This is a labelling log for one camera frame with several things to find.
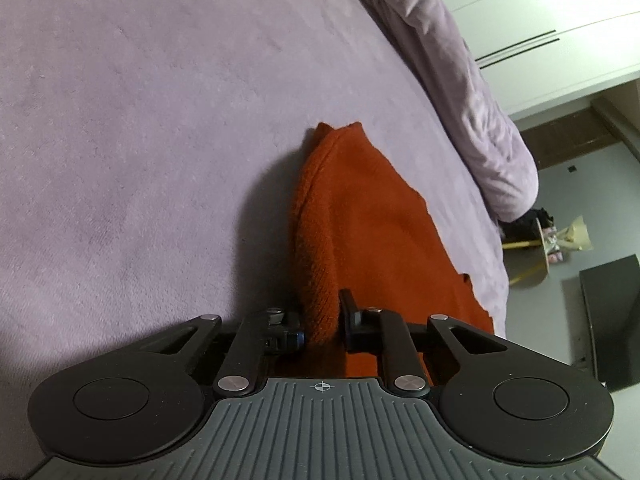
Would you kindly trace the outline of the rust red knit cardigan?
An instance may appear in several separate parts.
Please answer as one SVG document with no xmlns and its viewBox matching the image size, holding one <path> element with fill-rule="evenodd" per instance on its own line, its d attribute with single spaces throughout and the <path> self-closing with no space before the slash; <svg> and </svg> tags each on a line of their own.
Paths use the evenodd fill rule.
<svg viewBox="0 0 640 480">
<path fill-rule="evenodd" d="M 338 342 L 342 289 L 361 309 L 392 310 L 408 323 L 443 313 L 494 330 L 471 279 L 451 263 L 425 200 L 358 122 L 314 129 L 288 215 L 288 244 L 312 377 L 376 373 L 373 356 L 350 356 Z"/>
</svg>

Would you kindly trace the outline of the black clothes pile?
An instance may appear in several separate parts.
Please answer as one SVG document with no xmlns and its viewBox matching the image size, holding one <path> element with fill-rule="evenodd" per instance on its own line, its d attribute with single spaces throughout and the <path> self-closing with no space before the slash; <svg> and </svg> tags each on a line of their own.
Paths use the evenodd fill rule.
<svg viewBox="0 0 640 480">
<path fill-rule="evenodd" d="M 541 229 L 554 227 L 554 219 L 544 208 L 529 209 L 526 214 L 512 222 L 499 221 L 501 239 L 505 243 L 534 240 L 538 237 L 537 224 Z"/>
</svg>

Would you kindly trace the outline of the yellow legged side table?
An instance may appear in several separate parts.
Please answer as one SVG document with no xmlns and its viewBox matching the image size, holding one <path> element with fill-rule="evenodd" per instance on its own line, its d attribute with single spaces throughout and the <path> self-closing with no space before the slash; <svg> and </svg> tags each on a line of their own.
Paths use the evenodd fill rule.
<svg viewBox="0 0 640 480">
<path fill-rule="evenodd" d="M 534 240 L 505 243 L 502 241 L 503 262 L 513 289 L 526 289 L 540 285 L 548 278 L 550 263 L 544 251 L 540 224 Z"/>
</svg>

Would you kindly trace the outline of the cream wrapped flower bouquet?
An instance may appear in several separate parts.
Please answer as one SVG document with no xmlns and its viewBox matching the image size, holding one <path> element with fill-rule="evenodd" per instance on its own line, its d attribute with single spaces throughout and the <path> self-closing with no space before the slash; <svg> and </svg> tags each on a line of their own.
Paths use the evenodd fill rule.
<svg viewBox="0 0 640 480">
<path fill-rule="evenodd" d="M 555 226 L 542 231 L 544 251 L 550 264 L 563 262 L 569 252 L 589 252 L 592 249 L 584 217 L 577 217 L 567 228 L 558 230 Z"/>
</svg>

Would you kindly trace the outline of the lilac bed sheet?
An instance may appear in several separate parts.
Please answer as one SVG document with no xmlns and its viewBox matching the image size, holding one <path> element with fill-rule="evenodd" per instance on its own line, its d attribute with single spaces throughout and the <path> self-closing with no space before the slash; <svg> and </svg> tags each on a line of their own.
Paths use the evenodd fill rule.
<svg viewBox="0 0 640 480">
<path fill-rule="evenodd" d="M 1 471 L 27 403 L 93 354 L 288 299 L 288 207 L 316 125 L 360 122 L 506 329 L 497 227 L 360 0 L 1 0 Z"/>
</svg>

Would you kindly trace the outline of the dark wooden door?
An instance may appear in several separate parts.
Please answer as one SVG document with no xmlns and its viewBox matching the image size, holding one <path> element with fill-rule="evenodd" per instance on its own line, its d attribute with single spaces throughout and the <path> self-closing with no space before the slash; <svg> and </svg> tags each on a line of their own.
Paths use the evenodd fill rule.
<svg viewBox="0 0 640 480">
<path fill-rule="evenodd" d="M 620 142 L 620 136 L 592 107 L 524 130 L 522 137 L 539 170 Z"/>
</svg>

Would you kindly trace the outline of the lilac rumpled duvet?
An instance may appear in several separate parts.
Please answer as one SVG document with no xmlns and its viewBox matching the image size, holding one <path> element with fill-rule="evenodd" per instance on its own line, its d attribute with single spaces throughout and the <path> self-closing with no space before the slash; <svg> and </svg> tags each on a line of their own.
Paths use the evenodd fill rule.
<svg viewBox="0 0 640 480">
<path fill-rule="evenodd" d="M 442 0 L 364 0 L 420 79 L 487 208 L 506 223 L 538 195 L 538 172 Z"/>
</svg>

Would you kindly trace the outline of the dark wall television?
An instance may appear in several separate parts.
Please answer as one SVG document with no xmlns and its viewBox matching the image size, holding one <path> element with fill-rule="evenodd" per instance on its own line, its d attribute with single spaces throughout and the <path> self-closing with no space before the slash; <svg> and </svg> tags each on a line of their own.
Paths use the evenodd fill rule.
<svg viewBox="0 0 640 480">
<path fill-rule="evenodd" d="M 579 272 L 594 374 L 608 390 L 639 383 L 639 259 L 620 258 Z"/>
</svg>

